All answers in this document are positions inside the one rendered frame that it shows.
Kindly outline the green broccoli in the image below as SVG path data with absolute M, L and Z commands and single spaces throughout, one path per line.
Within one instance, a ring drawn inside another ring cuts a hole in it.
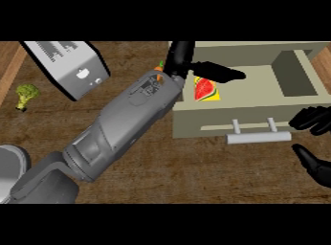
M 18 94 L 16 110 L 25 111 L 28 101 L 40 96 L 40 90 L 33 84 L 22 84 L 16 88 L 16 94 Z

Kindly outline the beige open drawer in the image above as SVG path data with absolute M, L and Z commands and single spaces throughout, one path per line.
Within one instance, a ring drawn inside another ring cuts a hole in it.
M 188 78 L 177 110 L 281 105 L 331 105 L 331 94 L 312 60 L 326 41 L 198 41 L 193 59 L 210 61 L 247 74 L 216 88 L 220 99 L 193 99 L 193 78 Z

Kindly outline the beige drawer front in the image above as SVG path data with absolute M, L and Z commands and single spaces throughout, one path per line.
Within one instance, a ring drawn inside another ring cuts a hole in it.
M 286 97 L 267 102 L 180 101 L 173 107 L 173 137 L 224 136 L 233 132 L 233 120 L 245 132 L 261 132 L 269 118 L 281 131 L 292 131 L 288 122 L 309 106 L 331 106 L 331 96 Z

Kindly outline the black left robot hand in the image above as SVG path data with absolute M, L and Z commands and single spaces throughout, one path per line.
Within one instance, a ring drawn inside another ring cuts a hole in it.
M 188 71 L 201 78 L 207 78 L 217 83 L 226 83 L 235 79 L 245 79 L 247 74 L 242 71 L 230 69 L 210 61 L 192 61 L 193 41 L 174 41 L 171 43 L 165 58 L 164 73 L 168 76 L 186 78 Z

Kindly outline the orange carrot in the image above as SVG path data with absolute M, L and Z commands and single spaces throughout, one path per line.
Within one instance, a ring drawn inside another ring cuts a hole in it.
M 154 71 L 157 71 L 160 73 L 160 72 L 162 72 L 162 70 L 164 70 L 164 61 L 160 60 L 158 65 L 154 67 Z M 162 76 L 160 74 L 157 74 L 157 82 L 160 84 L 162 84 Z

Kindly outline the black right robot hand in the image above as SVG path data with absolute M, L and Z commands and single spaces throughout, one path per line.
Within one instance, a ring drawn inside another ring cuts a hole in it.
M 314 136 L 331 133 L 331 106 L 303 108 L 288 125 L 297 130 L 310 129 Z M 291 148 L 309 175 L 323 187 L 331 189 L 331 162 L 317 159 L 300 144 L 294 144 Z

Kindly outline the watermelon slice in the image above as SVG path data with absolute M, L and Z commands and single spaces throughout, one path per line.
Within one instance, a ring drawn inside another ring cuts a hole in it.
M 196 101 L 220 100 L 216 82 L 207 78 L 193 78 L 193 99 Z

